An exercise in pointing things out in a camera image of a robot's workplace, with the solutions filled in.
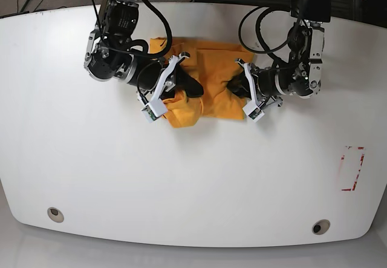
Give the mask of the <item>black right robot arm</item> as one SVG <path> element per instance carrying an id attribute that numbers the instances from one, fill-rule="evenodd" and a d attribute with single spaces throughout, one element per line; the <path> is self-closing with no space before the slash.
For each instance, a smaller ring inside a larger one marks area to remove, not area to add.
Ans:
<path id="1" fill-rule="evenodd" d="M 156 53 L 149 52 L 145 40 L 132 38 L 140 2 L 161 20 L 166 32 L 166 40 Z M 181 53 L 176 63 L 167 55 L 172 48 L 172 30 L 149 0 L 103 0 L 94 12 L 96 24 L 89 35 L 84 67 L 95 80 L 106 82 L 115 77 L 132 85 L 144 104 L 149 102 L 147 94 L 155 94 L 157 87 L 161 92 L 156 98 L 161 100 L 173 98 L 178 91 L 190 98 L 204 94 L 203 86 L 180 65 L 189 53 Z"/>

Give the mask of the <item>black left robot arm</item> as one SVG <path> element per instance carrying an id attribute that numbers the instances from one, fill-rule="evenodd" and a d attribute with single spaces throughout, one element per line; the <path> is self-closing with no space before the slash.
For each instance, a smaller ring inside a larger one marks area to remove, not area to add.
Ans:
<path id="1" fill-rule="evenodd" d="M 288 12 L 295 22 L 280 46 L 270 48 L 261 25 L 275 11 Z M 237 59 L 243 71 L 228 82 L 228 89 L 238 97 L 249 98 L 259 109 L 271 103 L 282 105 L 282 97 L 297 95 L 307 99 L 319 93 L 322 75 L 322 52 L 325 44 L 323 23 L 331 21 L 331 0 L 291 0 L 289 6 L 272 6 L 263 10 L 255 24 L 261 50 L 242 46 L 254 54 L 266 54 L 272 65 L 259 68 Z"/>

